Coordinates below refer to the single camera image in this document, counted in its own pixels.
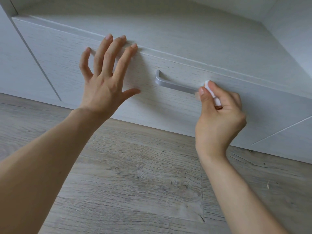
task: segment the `gray handle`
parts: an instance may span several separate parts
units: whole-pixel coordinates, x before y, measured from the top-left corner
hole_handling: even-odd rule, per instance
[[[198,91],[198,89],[193,89],[190,87],[183,86],[181,84],[172,83],[168,80],[162,79],[160,78],[159,74],[160,74],[160,70],[156,70],[155,83],[158,84],[159,86],[166,87],[166,88],[173,89],[173,90],[182,91],[182,92],[189,93],[189,94],[195,94]]]

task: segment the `forearm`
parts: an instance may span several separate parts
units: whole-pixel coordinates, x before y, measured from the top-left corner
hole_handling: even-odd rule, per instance
[[[201,162],[232,233],[287,233],[225,154],[216,157]]]
[[[74,110],[0,163],[4,233],[37,233],[80,152],[100,123]]]

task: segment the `wooden floor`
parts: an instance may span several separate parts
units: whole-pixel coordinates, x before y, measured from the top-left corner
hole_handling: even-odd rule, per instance
[[[70,110],[0,94],[0,159]],[[227,156],[293,233],[312,230],[312,165],[236,147]],[[230,233],[195,139],[110,119],[79,156],[41,233]]]

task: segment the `person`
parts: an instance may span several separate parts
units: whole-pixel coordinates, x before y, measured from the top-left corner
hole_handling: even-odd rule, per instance
[[[122,92],[123,78],[137,44],[127,47],[113,72],[126,36],[107,35],[88,67],[91,49],[81,56],[85,79],[81,105],[59,125],[48,130],[0,163],[0,232],[38,233],[68,173],[92,134],[138,89]],[[196,150],[232,233],[287,233],[266,209],[225,153],[246,125],[240,96],[215,83],[209,88],[223,108],[216,110],[211,94],[199,88],[202,102],[197,122]]]

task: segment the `silver handle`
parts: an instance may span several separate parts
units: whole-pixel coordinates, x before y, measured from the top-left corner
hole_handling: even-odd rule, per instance
[[[158,84],[159,86],[166,87],[166,88],[173,89],[173,90],[182,91],[182,92],[189,93],[189,94],[195,94],[198,91],[198,89],[186,87],[181,84],[172,83],[168,80],[162,79],[159,76],[159,74],[160,74],[160,70],[156,70],[155,83]]]

